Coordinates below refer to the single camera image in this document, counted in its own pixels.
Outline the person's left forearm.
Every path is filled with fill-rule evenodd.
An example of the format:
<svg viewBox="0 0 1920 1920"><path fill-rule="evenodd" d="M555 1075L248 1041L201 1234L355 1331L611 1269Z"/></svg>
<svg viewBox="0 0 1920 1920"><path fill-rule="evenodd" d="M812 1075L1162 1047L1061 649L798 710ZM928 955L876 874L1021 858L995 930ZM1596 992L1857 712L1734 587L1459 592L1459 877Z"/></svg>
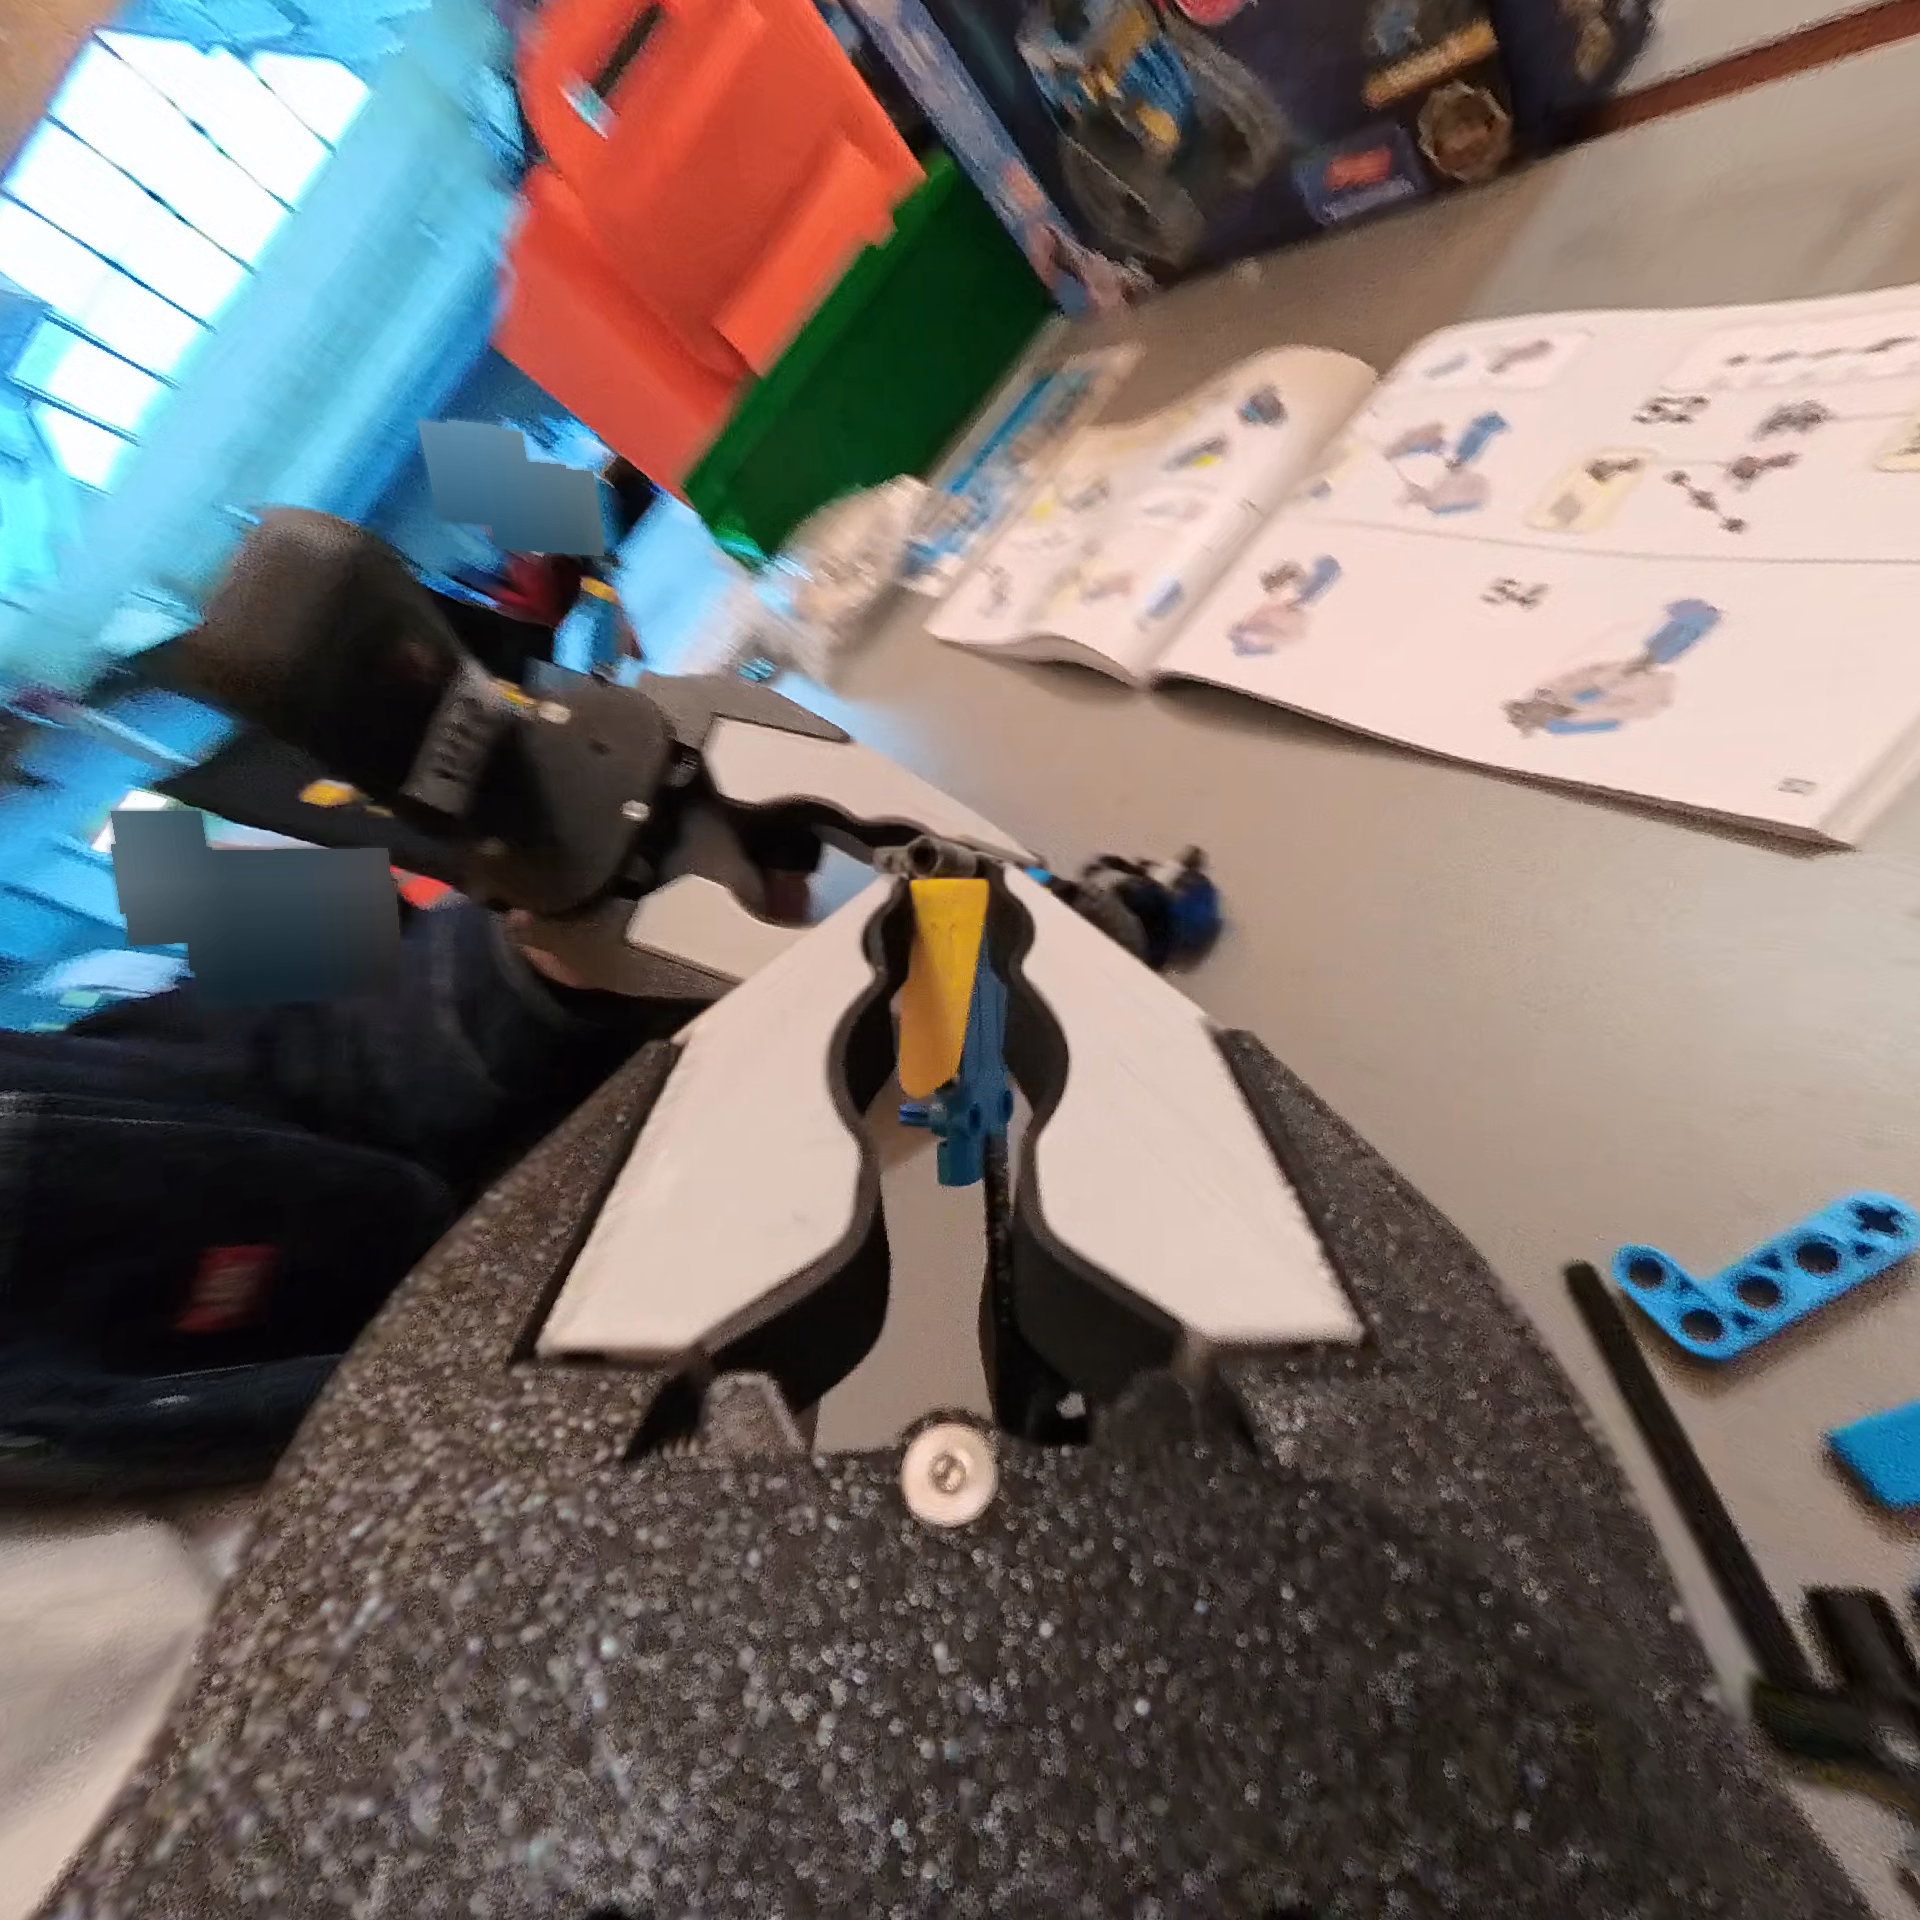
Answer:
<svg viewBox="0 0 1920 1920"><path fill-rule="evenodd" d="M675 1000L562 983L506 918L441 903L408 921L386 986L277 1023L272 1082L318 1134L473 1184L689 1018Z"/></svg>

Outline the person's white shirt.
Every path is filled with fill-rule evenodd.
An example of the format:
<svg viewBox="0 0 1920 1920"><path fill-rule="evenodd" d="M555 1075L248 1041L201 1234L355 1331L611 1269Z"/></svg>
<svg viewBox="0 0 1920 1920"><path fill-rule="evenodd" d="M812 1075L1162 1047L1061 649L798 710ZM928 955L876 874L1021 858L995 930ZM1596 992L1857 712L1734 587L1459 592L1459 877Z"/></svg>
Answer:
<svg viewBox="0 0 1920 1920"><path fill-rule="evenodd" d="M3 1527L3 1915L32 1915L169 1711L254 1496L30 1504Z"/></svg>

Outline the dark blue toy kit box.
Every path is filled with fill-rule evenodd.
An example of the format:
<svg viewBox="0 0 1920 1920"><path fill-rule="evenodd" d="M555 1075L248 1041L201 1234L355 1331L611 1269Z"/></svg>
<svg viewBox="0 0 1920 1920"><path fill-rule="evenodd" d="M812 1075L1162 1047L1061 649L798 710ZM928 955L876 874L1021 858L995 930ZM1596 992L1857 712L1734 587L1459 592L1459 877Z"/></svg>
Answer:
<svg viewBox="0 0 1920 1920"><path fill-rule="evenodd" d="M852 1L1069 317L1491 182L1641 55L1644 1Z"/></svg>

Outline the grey desk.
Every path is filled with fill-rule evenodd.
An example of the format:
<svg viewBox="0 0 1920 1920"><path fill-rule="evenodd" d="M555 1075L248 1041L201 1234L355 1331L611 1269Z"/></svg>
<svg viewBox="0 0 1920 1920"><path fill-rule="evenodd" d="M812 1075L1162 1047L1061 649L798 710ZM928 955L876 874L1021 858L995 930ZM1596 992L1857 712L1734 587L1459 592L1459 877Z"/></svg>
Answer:
<svg viewBox="0 0 1920 1920"><path fill-rule="evenodd" d="M1603 133L1429 210L1049 323L1141 343L1115 418L1261 345L1385 366L1442 323L1916 281L1916 3L1644 87ZM989 663L892 611L830 690L870 744L1069 864L1204 847L1253 1029L1489 1257L1569 1368L1745 1704L1745 1634L1573 1304L1621 1241L1728 1257L1858 1185L1916 1198L1916 793L1858 851L1459 770L1203 687Z"/></svg>

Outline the open instruction booklet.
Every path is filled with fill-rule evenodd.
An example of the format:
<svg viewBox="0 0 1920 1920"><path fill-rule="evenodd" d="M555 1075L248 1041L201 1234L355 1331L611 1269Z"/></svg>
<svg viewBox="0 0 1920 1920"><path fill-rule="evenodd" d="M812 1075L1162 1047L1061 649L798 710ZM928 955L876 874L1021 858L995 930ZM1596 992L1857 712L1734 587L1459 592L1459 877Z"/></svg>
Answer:
<svg viewBox="0 0 1920 1920"><path fill-rule="evenodd" d="M1243 357L1080 435L928 633L1849 847L1916 779L1918 291Z"/></svg>

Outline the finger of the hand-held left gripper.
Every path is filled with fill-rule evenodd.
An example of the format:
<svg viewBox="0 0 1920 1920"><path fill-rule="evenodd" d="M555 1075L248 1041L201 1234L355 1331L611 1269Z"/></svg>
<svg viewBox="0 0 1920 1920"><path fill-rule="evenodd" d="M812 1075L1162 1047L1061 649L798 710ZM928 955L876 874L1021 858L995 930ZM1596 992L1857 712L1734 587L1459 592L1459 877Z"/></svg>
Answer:
<svg viewBox="0 0 1920 1920"><path fill-rule="evenodd" d="M812 931L771 921L704 874L681 874L643 896L629 914L629 994L721 998L769 968Z"/></svg>
<svg viewBox="0 0 1920 1920"><path fill-rule="evenodd" d="M704 770L736 809L790 813L862 847L933 837L1016 865L1038 858L970 803L852 738L721 718L704 739Z"/></svg>

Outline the green plastic bin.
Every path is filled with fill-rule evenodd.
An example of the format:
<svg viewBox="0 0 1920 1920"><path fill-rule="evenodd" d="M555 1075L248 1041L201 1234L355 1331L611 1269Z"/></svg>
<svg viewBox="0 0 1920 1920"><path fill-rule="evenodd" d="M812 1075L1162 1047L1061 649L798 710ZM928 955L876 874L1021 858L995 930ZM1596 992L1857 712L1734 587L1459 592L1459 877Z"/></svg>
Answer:
<svg viewBox="0 0 1920 1920"><path fill-rule="evenodd" d="M976 185L938 150L772 369L690 467L681 495L746 557L817 510L924 474L1054 317Z"/></svg>

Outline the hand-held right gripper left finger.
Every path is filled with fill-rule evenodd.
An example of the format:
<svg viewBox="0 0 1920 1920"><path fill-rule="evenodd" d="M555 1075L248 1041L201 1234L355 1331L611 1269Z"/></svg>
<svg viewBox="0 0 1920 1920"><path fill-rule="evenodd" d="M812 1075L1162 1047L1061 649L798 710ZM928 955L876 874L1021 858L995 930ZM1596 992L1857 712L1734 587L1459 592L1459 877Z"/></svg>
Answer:
<svg viewBox="0 0 1920 1920"><path fill-rule="evenodd" d="M881 877L733 985L678 1039L544 1318L544 1360L718 1360L817 1295L881 1217L852 1093L905 909Z"/></svg>

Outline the orange felt bag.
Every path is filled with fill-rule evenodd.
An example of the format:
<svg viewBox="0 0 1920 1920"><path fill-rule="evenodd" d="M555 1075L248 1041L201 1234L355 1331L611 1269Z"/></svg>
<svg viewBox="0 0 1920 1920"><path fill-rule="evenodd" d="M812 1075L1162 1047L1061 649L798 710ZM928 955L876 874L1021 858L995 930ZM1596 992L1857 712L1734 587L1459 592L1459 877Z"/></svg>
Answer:
<svg viewBox="0 0 1920 1920"><path fill-rule="evenodd" d="M678 495L924 168L810 1L553 1L494 350Z"/></svg>

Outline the yellow and blue brick assembly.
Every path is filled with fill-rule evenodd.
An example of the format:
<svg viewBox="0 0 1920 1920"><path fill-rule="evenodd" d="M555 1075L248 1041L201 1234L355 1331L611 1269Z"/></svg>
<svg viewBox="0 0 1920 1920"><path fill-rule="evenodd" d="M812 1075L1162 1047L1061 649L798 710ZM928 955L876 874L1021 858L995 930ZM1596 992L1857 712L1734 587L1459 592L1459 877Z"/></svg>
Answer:
<svg viewBox="0 0 1920 1920"><path fill-rule="evenodd" d="M910 945L896 997L901 1119L934 1135L939 1181L985 1184L1016 1115L1008 997L989 947L987 856L934 833L888 849L902 877Z"/></svg>

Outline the clear plastic bag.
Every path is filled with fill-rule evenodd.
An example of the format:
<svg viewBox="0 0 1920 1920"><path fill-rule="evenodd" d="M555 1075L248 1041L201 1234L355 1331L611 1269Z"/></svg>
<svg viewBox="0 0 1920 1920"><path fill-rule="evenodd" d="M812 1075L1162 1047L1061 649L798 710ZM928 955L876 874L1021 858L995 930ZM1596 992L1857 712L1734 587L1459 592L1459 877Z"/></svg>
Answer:
<svg viewBox="0 0 1920 1920"><path fill-rule="evenodd" d="M830 659L905 577L933 489L902 472L805 517L776 557L787 621L808 656Z"/></svg>

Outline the person's dark jacket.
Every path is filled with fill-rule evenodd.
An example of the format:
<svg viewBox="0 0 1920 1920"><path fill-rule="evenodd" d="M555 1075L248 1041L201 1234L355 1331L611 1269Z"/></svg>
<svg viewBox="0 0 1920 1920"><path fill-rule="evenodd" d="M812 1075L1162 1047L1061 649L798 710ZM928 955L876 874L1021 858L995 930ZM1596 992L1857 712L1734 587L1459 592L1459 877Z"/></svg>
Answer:
<svg viewBox="0 0 1920 1920"><path fill-rule="evenodd" d="M315 1000L341 998L225 1006L188 981L4 1030L4 1502L265 1471L394 1289L542 1142L453 1184L318 1134L272 1082L277 1023Z"/></svg>

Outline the blue sticker sheet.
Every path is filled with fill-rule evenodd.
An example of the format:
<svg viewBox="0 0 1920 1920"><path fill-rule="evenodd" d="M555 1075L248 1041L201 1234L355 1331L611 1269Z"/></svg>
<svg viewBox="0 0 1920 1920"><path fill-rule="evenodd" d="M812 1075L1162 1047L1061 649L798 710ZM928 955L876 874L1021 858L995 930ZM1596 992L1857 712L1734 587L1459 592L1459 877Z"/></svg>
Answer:
<svg viewBox="0 0 1920 1920"><path fill-rule="evenodd" d="M1141 351L1136 343L1077 351L1008 386L930 483L902 547L901 587L947 593L1091 429Z"/></svg>

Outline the pile of loose building pieces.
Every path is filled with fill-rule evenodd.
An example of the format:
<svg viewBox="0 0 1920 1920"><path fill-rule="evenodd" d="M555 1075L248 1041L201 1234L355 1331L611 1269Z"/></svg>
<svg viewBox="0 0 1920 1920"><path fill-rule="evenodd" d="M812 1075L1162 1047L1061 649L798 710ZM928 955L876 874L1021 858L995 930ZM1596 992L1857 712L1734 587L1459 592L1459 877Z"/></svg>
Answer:
<svg viewBox="0 0 1920 1920"><path fill-rule="evenodd" d="M1688 1429L1641 1347L1637 1326L1709 1366L1758 1357L1820 1312L1916 1261L1916 1209L1854 1191L1700 1278L1648 1243L1616 1248L1610 1269L1574 1261L1566 1289L1668 1496L1753 1658L1746 1699L1788 1761L1918 1813L1916 1597L1812 1585L1804 1614L1829 1675L1769 1585Z"/></svg>

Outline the black and blue gear assembly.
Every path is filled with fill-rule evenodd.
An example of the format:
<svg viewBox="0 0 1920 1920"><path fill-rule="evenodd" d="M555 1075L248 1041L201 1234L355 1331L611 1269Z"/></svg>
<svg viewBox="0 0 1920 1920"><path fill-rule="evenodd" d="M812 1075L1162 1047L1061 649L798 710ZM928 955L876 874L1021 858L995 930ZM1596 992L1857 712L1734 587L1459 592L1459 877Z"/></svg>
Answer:
<svg viewBox="0 0 1920 1920"><path fill-rule="evenodd" d="M1077 872L1036 867L1032 877L1157 974L1204 959L1226 923L1200 847L1170 858L1109 851Z"/></svg>

